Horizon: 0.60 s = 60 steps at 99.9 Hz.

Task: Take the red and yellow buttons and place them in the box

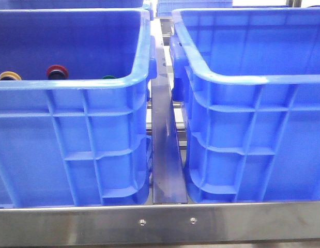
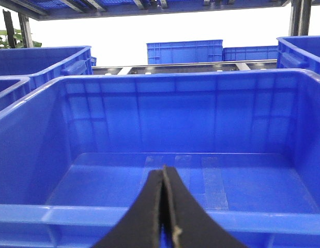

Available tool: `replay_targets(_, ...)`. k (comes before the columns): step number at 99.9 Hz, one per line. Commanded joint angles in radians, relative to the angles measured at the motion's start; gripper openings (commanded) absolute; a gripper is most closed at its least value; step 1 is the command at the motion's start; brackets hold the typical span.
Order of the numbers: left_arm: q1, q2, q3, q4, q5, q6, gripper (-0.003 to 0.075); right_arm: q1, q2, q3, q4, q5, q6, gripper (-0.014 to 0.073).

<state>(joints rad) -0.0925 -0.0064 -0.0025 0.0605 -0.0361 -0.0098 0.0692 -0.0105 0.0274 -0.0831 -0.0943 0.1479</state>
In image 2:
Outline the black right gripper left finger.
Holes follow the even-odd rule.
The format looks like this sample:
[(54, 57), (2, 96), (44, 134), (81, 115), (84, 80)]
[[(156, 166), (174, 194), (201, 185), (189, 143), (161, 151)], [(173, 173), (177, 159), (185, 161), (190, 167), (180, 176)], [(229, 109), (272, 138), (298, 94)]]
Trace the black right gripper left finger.
[(151, 170), (132, 206), (94, 247), (159, 247), (162, 185), (162, 170)]

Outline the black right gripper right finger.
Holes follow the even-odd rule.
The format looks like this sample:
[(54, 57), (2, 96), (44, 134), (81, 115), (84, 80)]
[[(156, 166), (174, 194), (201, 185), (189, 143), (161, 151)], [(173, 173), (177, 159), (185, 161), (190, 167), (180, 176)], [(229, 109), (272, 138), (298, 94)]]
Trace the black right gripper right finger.
[(172, 247), (246, 247), (215, 222), (184, 185), (176, 168), (163, 168)]

